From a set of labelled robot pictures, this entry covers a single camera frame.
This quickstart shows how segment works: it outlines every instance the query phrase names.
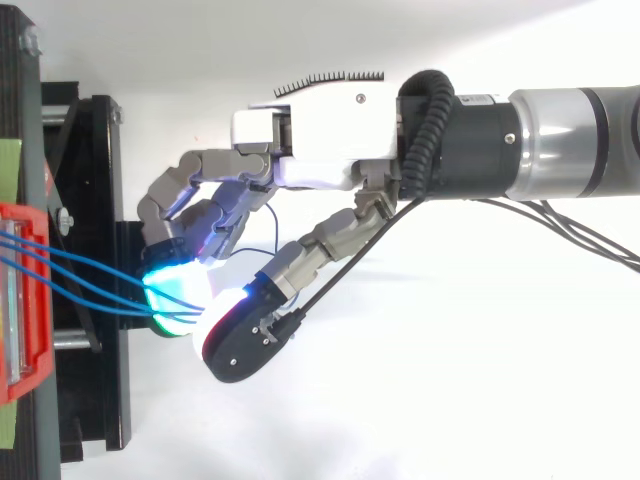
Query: robotic hand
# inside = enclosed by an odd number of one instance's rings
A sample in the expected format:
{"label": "robotic hand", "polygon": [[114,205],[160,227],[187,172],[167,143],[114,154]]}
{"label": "robotic hand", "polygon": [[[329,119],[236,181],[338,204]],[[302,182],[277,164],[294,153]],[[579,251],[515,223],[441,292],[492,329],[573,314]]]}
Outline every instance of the robotic hand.
{"label": "robotic hand", "polygon": [[[383,80],[330,74],[277,90],[275,101],[234,115],[233,149],[187,152],[140,202],[145,282],[162,286],[167,270],[228,258],[249,212],[278,188],[358,188],[355,208],[285,245],[242,292],[222,292],[205,310],[194,342],[219,380],[247,378],[282,349],[319,297],[282,317],[277,310],[328,262],[357,262],[408,212],[396,214],[398,200],[413,208],[425,199],[640,192],[640,87],[518,90],[501,101],[456,97],[435,71],[399,94]],[[222,184],[184,208],[202,182]],[[207,282],[188,276],[185,297]]]}

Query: robotic finger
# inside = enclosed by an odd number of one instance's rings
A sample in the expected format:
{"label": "robotic finger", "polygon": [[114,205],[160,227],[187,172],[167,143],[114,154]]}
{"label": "robotic finger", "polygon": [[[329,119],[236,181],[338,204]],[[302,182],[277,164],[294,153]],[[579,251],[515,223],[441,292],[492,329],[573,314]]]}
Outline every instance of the robotic finger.
{"label": "robotic finger", "polygon": [[284,347],[304,316],[301,310],[280,316],[278,309],[310,285],[320,268],[356,254],[389,222],[398,182],[388,173],[382,189],[365,186],[356,194],[356,208],[334,213],[280,249],[244,288],[246,296],[237,304],[203,313],[194,344],[218,380],[237,382],[262,368]]}

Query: white backdrop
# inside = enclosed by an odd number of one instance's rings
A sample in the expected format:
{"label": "white backdrop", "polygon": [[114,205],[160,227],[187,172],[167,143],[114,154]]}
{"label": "white backdrop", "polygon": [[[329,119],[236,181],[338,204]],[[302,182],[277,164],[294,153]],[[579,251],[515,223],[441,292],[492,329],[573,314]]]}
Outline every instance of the white backdrop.
{"label": "white backdrop", "polygon": [[[459,93],[640,83],[631,0],[18,3],[44,30],[44,79],[124,107],[129,219],[182,152],[226,146],[234,110],[308,73],[400,84],[439,67]],[[284,240],[350,203],[272,201]],[[640,200],[555,204],[640,250]],[[271,245],[272,228],[258,212],[244,244]],[[226,268],[242,285],[264,262]],[[245,382],[218,383],[189,339],[133,332],[133,440],[88,445],[64,478],[638,478],[638,281],[507,212],[426,205]]]}

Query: gray cylindrical joint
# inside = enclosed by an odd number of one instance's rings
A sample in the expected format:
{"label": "gray cylindrical joint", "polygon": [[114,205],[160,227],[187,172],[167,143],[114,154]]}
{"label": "gray cylindrical joint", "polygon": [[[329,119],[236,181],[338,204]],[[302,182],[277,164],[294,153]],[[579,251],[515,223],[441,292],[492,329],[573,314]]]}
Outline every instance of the gray cylindrical joint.
{"label": "gray cylindrical joint", "polygon": [[514,200],[640,194],[640,87],[518,90]]}
{"label": "gray cylindrical joint", "polygon": [[522,152],[513,200],[577,197],[596,163],[596,118],[578,89],[518,90],[509,100],[521,124]]}
{"label": "gray cylindrical joint", "polygon": [[601,178],[590,197],[640,194],[640,86],[594,88],[608,124]]}

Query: label sticker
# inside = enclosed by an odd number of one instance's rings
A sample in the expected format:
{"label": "label sticker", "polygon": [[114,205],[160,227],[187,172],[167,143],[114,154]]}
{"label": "label sticker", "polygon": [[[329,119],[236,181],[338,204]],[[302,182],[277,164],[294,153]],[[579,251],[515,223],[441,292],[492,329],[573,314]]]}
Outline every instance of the label sticker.
{"label": "label sticker", "polygon": [[493,105],[491,95],[460,95],[460,102],[466,107],[476,107],[479,105]]}

